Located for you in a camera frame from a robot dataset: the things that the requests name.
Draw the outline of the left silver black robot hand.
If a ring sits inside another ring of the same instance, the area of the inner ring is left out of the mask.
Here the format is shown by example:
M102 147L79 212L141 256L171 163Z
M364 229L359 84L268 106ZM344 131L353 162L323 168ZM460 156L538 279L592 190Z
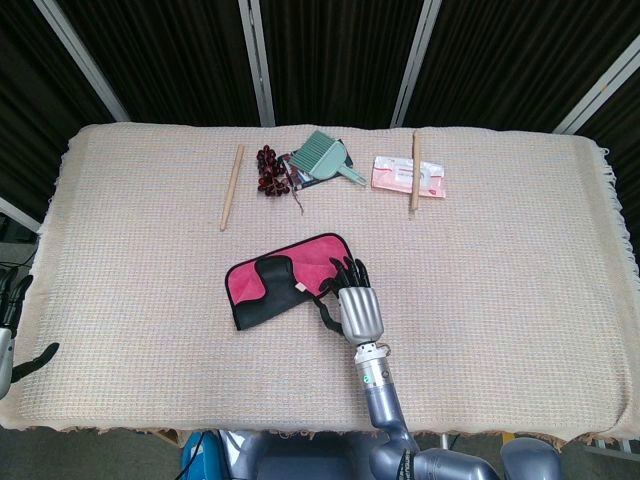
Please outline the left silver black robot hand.
M26 292L33 282L27 275L14 283L18 267L1 271L1 398L4 399L14 383L42 369L58 352L60 344L52 342L36 358L14 365L15 343Z

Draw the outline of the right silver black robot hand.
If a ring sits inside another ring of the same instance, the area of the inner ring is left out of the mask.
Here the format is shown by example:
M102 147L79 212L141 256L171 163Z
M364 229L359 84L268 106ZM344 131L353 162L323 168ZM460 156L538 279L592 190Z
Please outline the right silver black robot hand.
M330 257L329 261L336 274L323 280L320 287L322 292L329 292L338 300L340 321L335 321L328 307L313 296L323 324L353 346L377 342L384 333L384 325L366 266L360 259L349 256L342 259Z

